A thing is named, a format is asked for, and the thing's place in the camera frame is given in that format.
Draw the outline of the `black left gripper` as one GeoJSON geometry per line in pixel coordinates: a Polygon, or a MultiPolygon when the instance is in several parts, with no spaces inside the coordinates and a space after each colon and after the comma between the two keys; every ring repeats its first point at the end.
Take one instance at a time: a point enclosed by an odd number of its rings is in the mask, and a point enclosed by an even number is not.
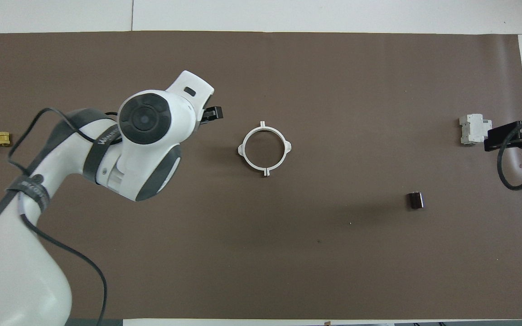
{"type": "Polygon", "coordinates": [[[204,125],[219,119],[223,119],[223,108],[221,106],[211,106],[203,110],[199,124],[204,125]]]}

